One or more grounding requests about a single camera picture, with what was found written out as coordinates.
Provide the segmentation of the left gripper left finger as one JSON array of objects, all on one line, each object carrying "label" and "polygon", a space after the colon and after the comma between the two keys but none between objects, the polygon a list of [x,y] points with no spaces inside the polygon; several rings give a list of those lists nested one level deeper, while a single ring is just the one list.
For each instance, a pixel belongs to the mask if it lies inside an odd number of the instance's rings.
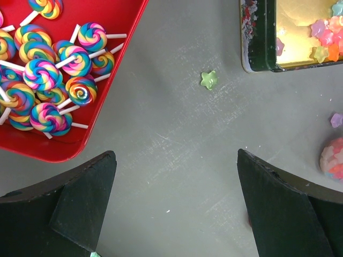
[{"label": "left gripper left finger", "polygon": [[116,155],[109,150],[1,196],[1,256],[91,256],[116,167]]}]

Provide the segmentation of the golden tin with star candies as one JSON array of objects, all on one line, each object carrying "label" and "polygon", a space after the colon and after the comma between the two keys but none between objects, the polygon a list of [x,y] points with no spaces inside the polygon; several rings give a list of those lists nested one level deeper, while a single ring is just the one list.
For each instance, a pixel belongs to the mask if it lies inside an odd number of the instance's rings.
[{"label": "golden tin with star candies", "polygon": [[249,73],[342,64],[342,1],[241,1]]}]

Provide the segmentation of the clear plastic jar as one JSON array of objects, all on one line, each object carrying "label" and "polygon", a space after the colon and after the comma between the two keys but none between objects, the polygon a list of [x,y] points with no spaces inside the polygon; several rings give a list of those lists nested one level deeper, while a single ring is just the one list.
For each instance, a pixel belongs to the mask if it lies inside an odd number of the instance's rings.
[{"label": "clear plastic jar", "polygon": [[324,175],[342,183],[342,137],[332,140],[323,149],[319,166]]}]

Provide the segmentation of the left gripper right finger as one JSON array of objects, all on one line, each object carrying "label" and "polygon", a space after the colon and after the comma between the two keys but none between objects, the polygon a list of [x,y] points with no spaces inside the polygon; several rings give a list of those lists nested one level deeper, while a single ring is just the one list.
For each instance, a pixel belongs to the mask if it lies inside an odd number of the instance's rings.
[{"label": "left gripper right finger", "polygon": [[259,256],[342,256],[342,192],[243,149],[237,170]]}]

